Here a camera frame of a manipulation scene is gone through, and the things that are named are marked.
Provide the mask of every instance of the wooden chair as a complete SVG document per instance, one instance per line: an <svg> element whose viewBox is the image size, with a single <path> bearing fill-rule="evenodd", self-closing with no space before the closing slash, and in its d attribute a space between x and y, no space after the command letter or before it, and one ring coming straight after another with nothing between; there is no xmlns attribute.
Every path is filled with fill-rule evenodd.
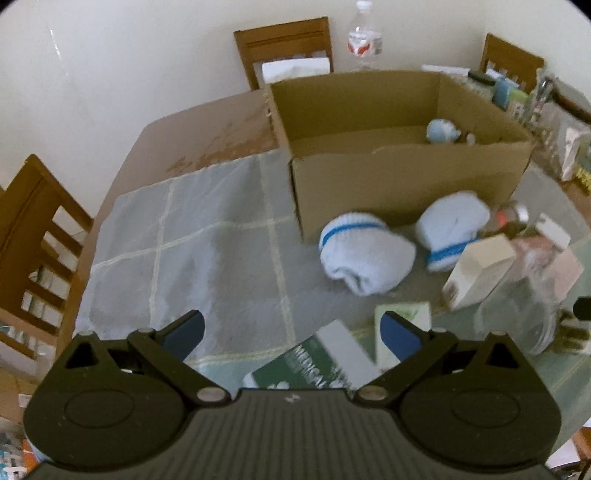
<svg viewBox="0 0 591 480"><path fill-rule="evenodd" d="M33 298L63 313L66 299L59 297L31 279L31 273L46 268L70 283L73 272L53 253L44 236L49 233L75 257L80 257L82 245L53 221L62 207L85 231L90 231L92 218L60 185L35 155L25 161L5 192L0 195L0 322L34 337L56 345L59 326L22 308L25 292ZM4 332L0 341L33 358L28 345L17 342Z"/></svg>
<svg viewBox="0 0 591 480"><path fill-rule="evenodd" d="M324 51L330 60L330 71L334 71L328 17L238 30L234 39L251 90L260 87L254 69L254 63L259 61L296 55L311 57L314 52Z"/></svg>
<svg viewBox="0 0 591 480"><path fill-rule="evenodd" d="M536 70L544 66L544 59L489 33L486 36L480 70L493 68L519 84L530 93L537 83Z"/></svg>

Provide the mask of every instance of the cardboard box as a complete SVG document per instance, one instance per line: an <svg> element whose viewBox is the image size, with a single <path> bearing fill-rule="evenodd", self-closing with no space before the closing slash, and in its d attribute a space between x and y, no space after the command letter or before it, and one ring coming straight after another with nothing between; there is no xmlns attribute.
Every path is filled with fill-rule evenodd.
<svg viewBox="0 0 591 480"><path fill-rule="evenodd" d="M0 368L0 417L21 423L22 415L36 388L36 385Z"/></svg>
<svg viewBox="0 0 591 480"><path fill-rule="evenodd" d="M267 86L275 134L292 156L301 233L316 241L353 210L414 223L438 198L473 190L510 197L532 151L529 133L495 105L432 72L359 72ZM478 145L430 145L428 123L453 121Z"/></svg>

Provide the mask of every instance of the pink package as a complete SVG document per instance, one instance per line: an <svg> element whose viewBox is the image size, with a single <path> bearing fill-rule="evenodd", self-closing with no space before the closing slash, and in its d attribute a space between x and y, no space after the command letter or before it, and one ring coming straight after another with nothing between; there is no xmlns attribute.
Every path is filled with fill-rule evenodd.
<svg viewBox="0 0 591 480"><path fill-rule="evenodd" d="M544 236L515 238L511 245L517 253L514 268L518 268L524 275L536 266L548 265L556 254L554 244Z"/></svg>
<svg viewBox="0 0 591 480"><path fill-rule="evenodd" d="M570 248L558 254L546 268L547 274L554 279L554 294L558 301L566 298L583 270L583 266Z"/></svg>

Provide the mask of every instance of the book cover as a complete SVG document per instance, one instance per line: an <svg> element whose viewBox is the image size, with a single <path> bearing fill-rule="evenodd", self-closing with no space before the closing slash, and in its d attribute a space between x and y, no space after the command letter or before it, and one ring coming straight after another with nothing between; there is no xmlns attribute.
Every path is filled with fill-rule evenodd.
<svg viewBox="0 0 591 480"><path fill-rule="evenodd" d="M429 302L421 303L393 303L379 305L375 309L375 361L381 372L390 370L400 363L400 360L386 346L381 336L380 322L386 312L396 312L421 330L431 329L431 308Z"/></svg>
<svg viewBox="0 0 591 480"><path fill-rule="evenodd" d="M247 388L357 390L380 371L340 320L244 378Z"/></svg>

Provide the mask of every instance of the screw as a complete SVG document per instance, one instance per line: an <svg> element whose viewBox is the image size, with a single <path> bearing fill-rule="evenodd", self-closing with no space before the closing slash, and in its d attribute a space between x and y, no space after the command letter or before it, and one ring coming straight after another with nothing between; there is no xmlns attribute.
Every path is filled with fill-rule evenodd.
<svg viewBox="0 0 591 480"><path fill-rule="evenodd" d="M388 390L384 387L377 385L366 385L362 387L359 392L359 396L366 401L382 401L388 398Z"/></svg>
<svg viewBox="0 0 591 480"><path fill-rule="evenodd" d="M206 403L219 403L226 399L226 391L219 387L205 387L197 392L197 398Z"/></svg>

